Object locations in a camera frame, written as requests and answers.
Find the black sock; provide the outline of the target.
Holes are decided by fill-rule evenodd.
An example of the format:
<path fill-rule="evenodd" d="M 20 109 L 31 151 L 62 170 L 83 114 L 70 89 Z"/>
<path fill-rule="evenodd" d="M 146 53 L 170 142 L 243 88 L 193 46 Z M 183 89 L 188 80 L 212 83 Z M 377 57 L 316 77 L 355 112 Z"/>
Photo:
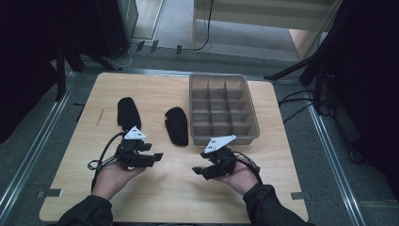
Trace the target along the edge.
<path fill-rule="evenodd" d="M 188 122 L 184 111 L 178 106 L 172 107 L 165 117 L 165 125 L 171 142 L 180 147 L 187 146 Z"/>
<path fill-rule="evenodd" d="M 133 127 L 141 128 L 141 119 L 136 104 L 131 97 L 119 100 L 117 123 L 124 132 L 130 131 Z"/>

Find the grey divided storage box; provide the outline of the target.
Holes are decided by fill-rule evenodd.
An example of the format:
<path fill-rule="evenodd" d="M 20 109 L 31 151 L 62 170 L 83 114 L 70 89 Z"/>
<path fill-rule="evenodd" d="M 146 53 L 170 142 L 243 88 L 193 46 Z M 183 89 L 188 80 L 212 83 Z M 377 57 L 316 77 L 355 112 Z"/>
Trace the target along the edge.
<path fill-rule="evenodd" d="M 260 135 L 246 78 L 241 74 L 192 73 L 189 76 L 191 136 L 197 146 L 212 137 L 235 135 L 232 145 L 249 145 Z"/>

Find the black tripod stand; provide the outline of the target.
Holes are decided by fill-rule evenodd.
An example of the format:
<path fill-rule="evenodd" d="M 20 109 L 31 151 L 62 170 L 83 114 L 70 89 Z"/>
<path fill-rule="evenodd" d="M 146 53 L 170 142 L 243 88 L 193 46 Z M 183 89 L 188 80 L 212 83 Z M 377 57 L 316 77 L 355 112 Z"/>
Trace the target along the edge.
<path fill-rule="evenodd" d="M 93 51 L 83 45 L 70 40 L 61 40 L 56 48 L 56 83 L 57 95 L 56 101 L 60 101 L 66 93 L 66 74 L 65 63 L 68 63 L 74 72 L 81 72 L 85 69 L 80 55 L 83 54 L 103 67 L 111 71 L 120 71 L 121 67 L 117 67 L 95 54 Z"/>

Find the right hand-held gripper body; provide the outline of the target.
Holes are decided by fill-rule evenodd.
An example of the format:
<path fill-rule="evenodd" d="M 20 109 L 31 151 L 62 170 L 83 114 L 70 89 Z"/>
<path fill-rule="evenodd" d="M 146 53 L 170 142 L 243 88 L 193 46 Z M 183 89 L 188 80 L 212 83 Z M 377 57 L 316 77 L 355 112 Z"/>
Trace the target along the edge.
<path fill-rule="evenodd" d="M 204 168 L 202 176 L 206 180 L 229 175 L 234 171 L 236 157 L 227 145 L 235 139 L 235 135 L 211 138 L 202 153 L 215 154 L 216 161 L 212 162 L 212 166 Z"/>

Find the black curtain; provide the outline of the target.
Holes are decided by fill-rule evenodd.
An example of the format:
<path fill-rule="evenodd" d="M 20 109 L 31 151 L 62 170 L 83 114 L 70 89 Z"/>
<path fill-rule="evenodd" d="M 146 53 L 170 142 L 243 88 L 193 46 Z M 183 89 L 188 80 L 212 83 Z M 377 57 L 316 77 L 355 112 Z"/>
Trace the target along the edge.
<path fill-rule="evenodd" d="M 61 40 L 77 42 L 89 3 L 0 0 L 0 144 L 57 85 L 57 45 Z"/>
<path fill-rule="evenodd" d="M 331 90 L 359 135 L 352 148 L 399 201 L 399 0 L 344 0 L 331 45 Z"/>

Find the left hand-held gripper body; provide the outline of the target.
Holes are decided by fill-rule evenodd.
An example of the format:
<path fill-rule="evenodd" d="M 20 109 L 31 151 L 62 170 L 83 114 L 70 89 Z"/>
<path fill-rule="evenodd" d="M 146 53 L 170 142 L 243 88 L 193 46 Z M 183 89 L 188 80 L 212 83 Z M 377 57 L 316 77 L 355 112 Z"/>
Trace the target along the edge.
<path fill-rule="evenodd" d="M 142 154 L 144 152 L 144 139 L 146 138 L 147 136 L 136 127 L 133 127 L 123 136 L 114 156 L 125 170 L 153 166 L 153 155 Z"/>

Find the black metal stand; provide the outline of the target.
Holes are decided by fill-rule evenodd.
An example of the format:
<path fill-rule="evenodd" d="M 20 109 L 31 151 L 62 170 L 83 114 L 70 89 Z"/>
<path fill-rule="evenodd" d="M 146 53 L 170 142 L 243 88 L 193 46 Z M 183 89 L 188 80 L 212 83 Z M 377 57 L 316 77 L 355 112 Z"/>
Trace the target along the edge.
<path fill-rule="evenodd" d="M 299 82 L 302 86 L 307 86 L 312 81 L 315 81 L 314 95 L 311 103 L 318 114 L 322 114 L 322 105 L 324 104 L 322 100 L 322 86 L 327 76 L 327 68 L 332 57 L 333 47 L 341 37 L 345 21 L 352 10 L 351 7 L 346 5 L 346 0 L 339 0 L 339 2 L 340 4 L 335 8 L 335 13 L 333 14 L 334 20 L 332 26 L 317 50 L 311 56 L 295 65 L 279 73 L 264 77 L 266 80 L 278 80 L 304 68 L 303 73 L 299 76 Z"/>

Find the person's right hand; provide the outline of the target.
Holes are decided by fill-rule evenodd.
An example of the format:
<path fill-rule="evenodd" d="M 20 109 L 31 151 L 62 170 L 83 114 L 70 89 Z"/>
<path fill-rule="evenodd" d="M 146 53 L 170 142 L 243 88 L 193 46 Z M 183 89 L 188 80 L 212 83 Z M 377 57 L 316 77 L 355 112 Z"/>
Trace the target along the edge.
<path fill-rule="evenodd" d="M 217 177 L 215 180 L 230 186 L 234 191 L 242 196 L 258 184 L 256 176 L 243 163 L 237 163 L 232 174 Z"/>

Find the white shelf unit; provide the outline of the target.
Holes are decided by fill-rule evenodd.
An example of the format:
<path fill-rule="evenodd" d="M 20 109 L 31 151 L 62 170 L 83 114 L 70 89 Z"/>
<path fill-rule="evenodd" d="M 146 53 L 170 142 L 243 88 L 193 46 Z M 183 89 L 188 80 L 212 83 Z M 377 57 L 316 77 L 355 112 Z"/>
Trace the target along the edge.
<path fill-rule="evenodd" d="M 219 22 L 288 28 L 300 59 L 310 57 L 332 27 L 343 0 L 214 0 Z"/>

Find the black cabinet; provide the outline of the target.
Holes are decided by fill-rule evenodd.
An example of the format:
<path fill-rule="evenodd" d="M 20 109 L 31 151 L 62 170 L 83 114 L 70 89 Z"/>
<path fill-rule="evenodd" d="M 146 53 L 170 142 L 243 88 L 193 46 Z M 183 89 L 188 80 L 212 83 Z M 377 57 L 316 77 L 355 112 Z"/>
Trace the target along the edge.
<path fill-rule="evenodd" d="M 105 55 L 115 58 L 126 51 L 136 29 L 136 0 L 96 0 L 104 33 Z"/>

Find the metal floor rail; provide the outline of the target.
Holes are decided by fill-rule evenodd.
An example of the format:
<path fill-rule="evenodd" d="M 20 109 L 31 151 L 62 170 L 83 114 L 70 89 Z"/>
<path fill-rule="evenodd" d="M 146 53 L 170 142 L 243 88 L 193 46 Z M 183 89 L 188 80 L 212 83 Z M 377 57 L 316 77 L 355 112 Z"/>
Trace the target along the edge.
<path fill-rule="evenodd" d="M 356 196 L 347 180 L 347 177 L 343 171 L 343 167 L 335 152 L 334 145 L 332 144 L 332 141 L 327 133 L 327 129 L 324 125 L 323 119 L 316 113 L 314 107 L 315 105 L 312 105 L 310 109 L 311 120 L 321 141 L 323 150 L 327 157 L 327 162 L 330 166 L 334 180 L 340 191 L 343 205 L 350 218 L 352 226 L 367 226 L 365 218 L 359 208 Z"/>
<path fill-rule="evenodd" d="M 11 137 L 0 145 L 0 224 L 7 220 L 21 194 L 79 75 L 75 72 L 67 75 L 66 93 L 59 101 L 45 94 Z"/>

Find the person's left hand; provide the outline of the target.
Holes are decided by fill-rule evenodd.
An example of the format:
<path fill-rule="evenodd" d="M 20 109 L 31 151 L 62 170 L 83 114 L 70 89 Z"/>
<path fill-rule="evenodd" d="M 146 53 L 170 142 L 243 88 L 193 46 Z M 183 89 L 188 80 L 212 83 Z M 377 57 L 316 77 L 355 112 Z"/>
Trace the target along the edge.
<path fill-rule="evenodd" d="M 131 180 L 144 172 L 145 168 L 124 169 L 119 163 L 110 163 L 97 176 L 91 194 L 110 201 Z"/>

